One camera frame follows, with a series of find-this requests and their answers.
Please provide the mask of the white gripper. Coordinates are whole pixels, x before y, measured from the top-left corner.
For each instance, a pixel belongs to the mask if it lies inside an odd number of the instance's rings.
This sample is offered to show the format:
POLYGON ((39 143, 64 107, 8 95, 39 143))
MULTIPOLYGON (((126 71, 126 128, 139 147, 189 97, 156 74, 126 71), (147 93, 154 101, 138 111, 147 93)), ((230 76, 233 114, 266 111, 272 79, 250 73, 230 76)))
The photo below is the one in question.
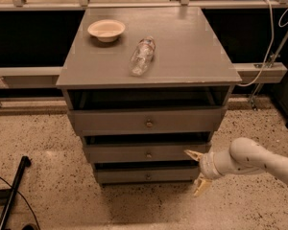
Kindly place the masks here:
POLYGON ((212 180, 220 178, 222 175, 217 171, 214 164, 214 153, 202 154, 197 151, 186 149, 184 151, 195 161, 200 161, 201 174, 195 181, 194 196, 202 195, 212 184, 212 180))

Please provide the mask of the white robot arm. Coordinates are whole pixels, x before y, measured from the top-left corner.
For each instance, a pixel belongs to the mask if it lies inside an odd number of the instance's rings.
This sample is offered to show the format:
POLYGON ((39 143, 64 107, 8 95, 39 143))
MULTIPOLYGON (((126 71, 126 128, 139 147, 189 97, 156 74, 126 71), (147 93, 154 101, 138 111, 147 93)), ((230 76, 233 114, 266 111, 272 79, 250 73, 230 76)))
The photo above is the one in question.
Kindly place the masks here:
POLYGON ((227 174, 269 173, 288 186, 288 157, 268 151, 249 138, 237 138, 222 151, 200 153, 186 149, 184 152, 200 167, 194 196, 200 196, 213 180, 227 174))

